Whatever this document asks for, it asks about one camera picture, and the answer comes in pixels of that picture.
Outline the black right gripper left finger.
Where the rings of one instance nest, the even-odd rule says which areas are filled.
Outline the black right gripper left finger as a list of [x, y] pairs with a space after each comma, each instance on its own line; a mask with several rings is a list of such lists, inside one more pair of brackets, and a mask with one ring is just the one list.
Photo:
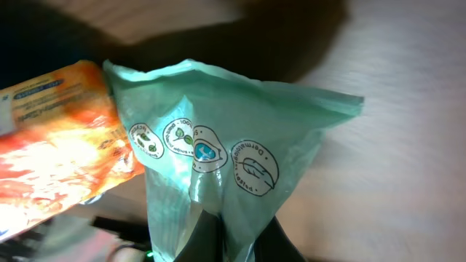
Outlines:
[[222, 262], [223, 221], [203, 210], [188, 242], [174, 262]]

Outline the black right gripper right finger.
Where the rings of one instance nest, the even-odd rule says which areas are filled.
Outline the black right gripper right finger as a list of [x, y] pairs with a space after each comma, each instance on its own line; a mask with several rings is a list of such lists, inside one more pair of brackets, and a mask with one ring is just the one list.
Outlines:
[[254, 243], [255, 262], [307, 262], [273, 217]]

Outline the small teal wipes packet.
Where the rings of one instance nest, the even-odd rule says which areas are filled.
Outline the small teal wipes packet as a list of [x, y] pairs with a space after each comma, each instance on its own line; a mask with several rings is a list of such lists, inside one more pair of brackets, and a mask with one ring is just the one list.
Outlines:
[[155, 261], [174, 261], [203, 210], [223, 221], [223, 261], [255, 261], [254, 243], [309, 169], [327, 130], [364, 99], [249, 79], [184, 60], [103, 70], [144, 166]]

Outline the orange tissue pack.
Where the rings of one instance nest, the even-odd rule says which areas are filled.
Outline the orange tissue pack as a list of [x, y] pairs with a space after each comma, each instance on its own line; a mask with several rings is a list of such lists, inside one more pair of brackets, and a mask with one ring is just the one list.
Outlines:
[[1, 91], [2, 240], [142, 172], [95, 63]]

